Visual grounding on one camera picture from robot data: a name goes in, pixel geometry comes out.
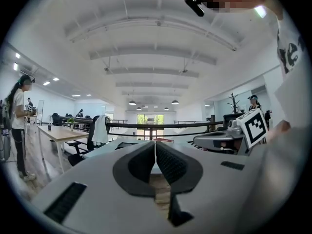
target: white sleeve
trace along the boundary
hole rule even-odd
[[[18,93],[14,99],[15,105],[16,106],[23,106],[24,105],[24,94],[23,93]]]

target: computer monitor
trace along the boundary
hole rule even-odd
[[[225,127],[226,129],[229,126],[229,122],[231,119],[236,119],[242,115],[244,115],[245,113],[237,113],[237,114],[230,114],[230,115],[224,115],[223,116],[223,127]]]

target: ceiling light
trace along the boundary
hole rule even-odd
[[[266,14],[267,14],[267,12],[263,8],[263,6],[258,6],[258,7],[255,8],[255,10],[259,14],[259,16],[261,16],[261,18],[264,18],[266,16]]]
[[[172,104],[172,105],[178,105],[179,102],[175,99],[175,100],[173,100],[173,101],[171,102],[171,104]]]
[[[136,102],[134,100],[129,101],[129,105],[136,105]]]

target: hand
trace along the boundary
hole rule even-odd
[[[278,135],[287,132],[291,128],[289,122],[282,120],[272,130],[268,131],[268,142],[277,137]]]

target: ceiling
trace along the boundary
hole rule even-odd
[[[216,14],[205,9],[200,18],[184,0],[41,0],[33,11],[36,22],[64,39],[99,76],[113,80],[112,90],[140,106],[171,105],[200,77],[221,72],[223,63],[276,22],[269,12],[262,19],[254,10]],[[66,69],[75,72],[69,65]],[[43,81],[52,78],[49,72],[36,74]],[[52,89],[66,96],[92,93],[67,90],[71,85],[61,78],[58,84]],[[101,93],[105,99],[107,91]]]
[[[35,84],[42,89],[60,94],[72,100],[92,98],[92,96],[86,96],[89,94],[88,91],[83,91],[81,88],[68,83],[62,79],[62,77],[57,77],[59,80],[54,81],[53,78],[56,78],[54,74],[30,60],[9,44],[6,44],[2,48],[1,67],[13,70],[14,63],[18,64],[17,72],[19,72],[20,75],[27,74],[35,78]],[[50,84],[44,86],[43,84],[47,81],[49,81]]]

